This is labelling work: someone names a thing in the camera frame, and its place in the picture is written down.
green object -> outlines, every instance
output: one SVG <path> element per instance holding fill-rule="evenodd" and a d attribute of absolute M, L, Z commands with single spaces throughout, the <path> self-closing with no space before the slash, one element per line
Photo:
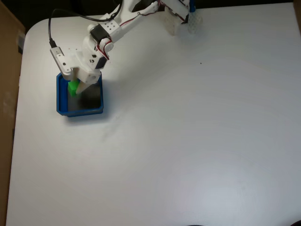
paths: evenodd
<path fill-rule="evenodd" d="M 69 91 L 71 97 L 76 96 L 76 90 L 77 90 L 78 86 L 79 86 L 79 81 L 78 80 L 68 82 L 68 91 Z"/>

red wire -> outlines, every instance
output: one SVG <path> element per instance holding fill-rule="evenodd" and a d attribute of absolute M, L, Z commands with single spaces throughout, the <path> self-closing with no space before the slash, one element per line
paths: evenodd
<path fill-rule="evenodd" d="M 107 60 L 109 60 L 109 57 L 107 56 L 107 54 L 100 50 L 99 45 L 97 45 L 96 47 L 97 47 L 98 51 L 101 52 Z"/>
<path fill-rule="evenodd" d="M 127 21 L 123 22 L 123 23 L 120 25 L 120 27 L 123 26 L 123 25 L 125 25 L 125 24 L 128 23 L 128 22 L 131 22 L 132 20 L 135 20 L 138 16 L 148 16 L 148 15 L 157 13 L 158 10 L 159 10 L 160 5 L 161 5 L 161 1 L 158 0 L 158 9 L 157 9 L 155 12 L 153 12 L 153 13 L 148 13 L 148 14 L 138 14 L 138 15 L 135 16 L 134 18 L 132 18 L 132 19 L 130 19 L 130 20 L 127 20 Z"/>
<path fill-rule="evenodd" d="M 108 42 L 104 45 L 104 47 L 103 47 L 103 52 L 104 52 L 104 53 L 105 53 L 104 48 L 105 48 L 109 43 L 111 43 L 111 42 L 112 42 L 112 40 L 108 41 Z"/>

black object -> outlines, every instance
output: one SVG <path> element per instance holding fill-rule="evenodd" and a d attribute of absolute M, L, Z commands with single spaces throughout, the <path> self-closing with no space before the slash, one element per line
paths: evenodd
<path fill-rule="evenodd" d="M 141 0 L 140 2 L 138 2 L 135 5 L 132 12 L 137 12 L 137 11 L 143 10 L 143 9 L 147 8 L 148 6 L 150 6 L 153 2 L 155 2 L 155 0 Z"/>
<path fill-rule="evenodd" d="M 301 220 L 297 221 L 296 223 L 292 224 L 291 226 L 301 226 Z"/>
<path fill-rule="evenodd" d="M 182 24 L 187 24 L 188 23 L 188 19 L 189 19 L 189 14 L 187 14 L 185 21 Z"/>
<path fill-rule="evenodd" d="M 109 33 L 99 24 L 90 32 L 95 41 L 99 44 L 104 38 L 110 38 Z"/>
<path fill-rule="evenodd" d="M 57 47 L 55 41 L 52 38 L 49 38 L 49 44 L 50 44 L 51 48 Z"/>
<path fill-rule="evenodd" d="M 20 46 L 18 46 L 18 53 L 23 54 L 23 49 Z"/>
<path fill-rule="evenodd" d="M 67 93 L 69 112 L 97 109 L 101 106 L 101 101 L 99 99 L 101 95 L 101 88 L 98 82 L 89 86 L 81 94 L 78 94 L 75 97 L 71 97 L 70 93 Z"/>
<path fill-rule="evenodd" d="M 96 65 L 95 69 L 103 68 L 106 62 L 107 62 L 107 59 L 105 57 L 101 57 Z"/>

blue box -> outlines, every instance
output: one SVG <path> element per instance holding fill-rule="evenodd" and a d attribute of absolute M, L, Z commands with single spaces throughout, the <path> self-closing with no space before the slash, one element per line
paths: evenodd
<path fill-rule="evenodd" d="M 80 110 L 75 110 L 74 107 L 68 110 L 68 108 L 71 108 L 70 103 L 74 98 L 71 97 L 68 92 L 68 82 L 70 81 L 65 80 L 61 73 L 59 73 L 56 77 L 56 111 L 58 113 L 68 117 L 103 113 L 103 84 L 101 76 L 99 77 L 99 80 L 96 84 L 91 85 L 91 87 L 94 87 L 94 89 L 96 88 L 100 90 L 97 96 L 94 96 L 93 98 L 94 104 L 92 105 L 92 107 L 88 106 L 86 109 L 85 106 L 82 106 Z"/>

black cable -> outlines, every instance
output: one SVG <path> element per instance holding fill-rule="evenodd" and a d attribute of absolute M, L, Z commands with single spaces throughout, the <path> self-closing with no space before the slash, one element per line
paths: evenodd
<path fill-rule="evenodd" d="M 82 17 L 84 19 L 92 20 L 92 21 L 95 21 L 95 22 L 108 22 L 108 21 L 111 21 L 112 19 L 114 19 L 118 15 L 118 13 L 121 10 L 122 3 L 123 3 L 123 1 L 119 4 L 119 7 L 118 7 L 118 10 L 117 10 L 116 13 L 113 13 L 110 18 L 103 19 L 103 20 L 99 20 L 99 19 L 94 19 L 94 18 L 91 18 L 91 17 L 83 16 L 81 14 L 78 14 L 78 13 L 75 13 L 75 12 L 72 12 L 72 11 L 68 11 L 68 10 L 65 10 L 65 9 L 55 8 L 52 11 L 51 16 L 50 16 L 49 21 L 48 21 L 48 34 L 49 34 L 49 43 L 51 45 L 51 48 L 56 47 L 55 41 L 51 37 L 51 19 L 52 19 L 52 17 L 53 17 L 53 15 L 54 15 L 55 12 L 61 11 L 61 12 L 68 13 L 68 14 L 73 15 L 73 16 L 80 16 L 80 17 Z"/>

